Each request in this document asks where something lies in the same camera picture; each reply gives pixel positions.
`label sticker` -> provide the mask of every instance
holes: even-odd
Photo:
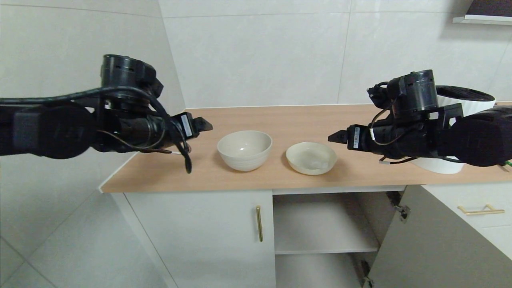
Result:
[[[361,131],[361,128],[359,127],[356,127],[354,129],[354,149],[358,149],[359,148],[359,133]]]
[[[187,115],[181,115],[181,122],[183,123],[183,127],[185,128],[185,135],[187,137],[192,136],[192,129],[190,129],[190,124],[188,123]]]

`gold handle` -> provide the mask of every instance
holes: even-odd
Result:
[[[462,211],[464,214],[466,214],[467,216],[471,216],[471,215],[486,215],[486,214],[501,214],[501,213],[505,213],[505,210],[503,209],[494,209],[494,207],[492,207],[490,204],[487,204],[485,205],[487,208],[489,208],[490,210],[481,210],[481,211],[467,211],[464,207],[462,206],[458,206],[457,208],[460,209],[460,211]]]
[[[258,220],[258,234],[260,236],[260,242],[263,242],[263,228],[261,226],[261,206],[256,206],[256,219]]]

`ceramic bowl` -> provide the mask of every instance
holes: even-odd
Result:
[[[238,171],[252,171],[267,160],[272,138],[260,131],[238,131],[224,136],[217,150],[226,164]]]
[[[297,143],[286,150],[290,166],[306,175],[320,175],[329,172],[338,156],[329,146],[316,142]]]

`wall tile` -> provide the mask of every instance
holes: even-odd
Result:
[[[111,195],[99,192],[29,261],[57,287],[167,287]]]
[[[347,13],[164,22],[187,108],[336,103]]]
[[[23,264],[23,258],[0,239],[0,286]]]
[[[34,268],[24,263],[2,288],[55,288]]]
[[[158,0],[2,0],[2,5],[86,9],[161,17]]]
[[[0,97],[55,96],[98,87],[102,56],[115,53],[155,67],[169,114],[185,107],[161,18],[4,5],[1,18]],[[2,157],[2,236],[29,257],[129,156],[89,149],[68,160]]]
[[[473,0],[353,0],[352,12],[442,12],[465,14]]]
[[[491,83],[489,94],[498,101],[512,101],[512,39]]]
[[[451,21],[442,13],[352,14],[338,103],[370,103],[368,87],[425,69],[437,85],[486,92],[512,30]]]
[[[67,160],[2,157],[0,233],[22,255],[29,257],[99,185],[94,153]]]
[[[120,54],[155,67],[169,114],[184,109],[162,19],[3,6],[2,22],[1,97],[55,96],[99,87],[103,55]]]
[[[350,12],[350,0],[160,0],[162,16]]]

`white cabinet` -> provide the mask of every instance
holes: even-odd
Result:
[[[271,190],[126,196],[179,288],[275,287]]]
[[[511,182],[426,185],[424,188],[512,259]]]
[[[407,207],[405,221],[386,192],[126,197],[179,288],[505,288],[512,283],[509,186],[408,186],[401,201],[389,193]],[[486,204],[506,212],[475,218],[457,208]]]
[[[395,214],[365,287],[510,287],[512,260],[425,188],[400,206],[407,220]]]

